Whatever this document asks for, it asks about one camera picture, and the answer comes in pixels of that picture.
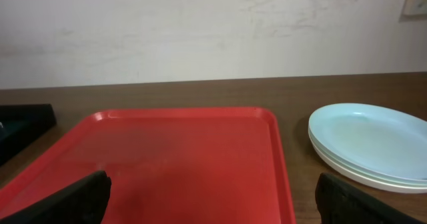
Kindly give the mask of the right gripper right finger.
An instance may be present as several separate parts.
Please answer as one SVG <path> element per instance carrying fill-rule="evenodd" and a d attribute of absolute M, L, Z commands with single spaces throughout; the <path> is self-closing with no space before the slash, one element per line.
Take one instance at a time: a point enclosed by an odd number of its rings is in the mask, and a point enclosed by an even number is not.
<path fill-rule="evenodd" d="M 424 224 L 329 173 L 319 176 L 315 200 L 322 224 Z"/>

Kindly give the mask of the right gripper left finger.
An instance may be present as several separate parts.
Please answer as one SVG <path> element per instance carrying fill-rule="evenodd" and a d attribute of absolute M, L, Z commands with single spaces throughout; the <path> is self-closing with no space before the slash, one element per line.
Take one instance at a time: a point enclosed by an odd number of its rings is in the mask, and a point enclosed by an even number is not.
<path fill-rule="evenodd" d="M 96 171 L 1 219 L 1 224 L 100 224 L 111 194 L 111 178 Z"/>

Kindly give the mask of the mint green plate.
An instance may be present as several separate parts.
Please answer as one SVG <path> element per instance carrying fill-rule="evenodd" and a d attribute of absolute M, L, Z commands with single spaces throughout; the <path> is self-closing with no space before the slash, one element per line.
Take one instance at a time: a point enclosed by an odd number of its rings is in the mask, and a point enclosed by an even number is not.
<path fill-rule="evenodd" d="M 426 181 L 409 181 L 361 171 L 356 167 L 352 167 L 343 161 L 338 160 L 336 157 L 333 157 L 331 154 L 325 151 L 320 142 L 314 137 L 314 134 L 310 129 L 308 129 L 308 136 L 312 142 L 312 146 L 315 152 L 320 156 L 320 158 L 339 174 L 353 181 L 369 187 L 373 187 L 375 189 L 396 193 L 426 192 Z"/>

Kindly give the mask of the light blue plate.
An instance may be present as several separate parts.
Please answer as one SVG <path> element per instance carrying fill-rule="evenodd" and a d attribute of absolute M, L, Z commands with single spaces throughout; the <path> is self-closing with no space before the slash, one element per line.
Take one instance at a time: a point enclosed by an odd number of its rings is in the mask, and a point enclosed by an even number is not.
<path fill-rule="evenodd" d="M 360 171 L 426 181 L 426 121 L 385 107 L 338 103 L 315 110 L 309 129 L 323 151 Z"/>

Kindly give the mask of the cream white plate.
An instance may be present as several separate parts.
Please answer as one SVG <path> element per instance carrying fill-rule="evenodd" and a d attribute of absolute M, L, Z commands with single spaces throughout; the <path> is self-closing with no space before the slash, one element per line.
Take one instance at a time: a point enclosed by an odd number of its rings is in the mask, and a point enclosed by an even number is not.
<path fill-rule="evenodd" d="M 426 193 L 426 186 L 411 186 L 403 183 L 393 183 L 392 181 L 385 181 L 376 179 L 368 176 L 367 174 L 361 174 L 357 171 L 346 167 L 344 164 L 340 164 L 338 161 L 333 160 L 327 155 L 327 153 L 320 149 L 319 145 L 311 139 L 312 146 L 319 157 L 328 164 L 332 169 L 337 171 L 339 174 L 363 185 L 380 189 L 383 191 L 390 191 L 395 193 L 409 193 L 409 194 L 420 194 Z"/>

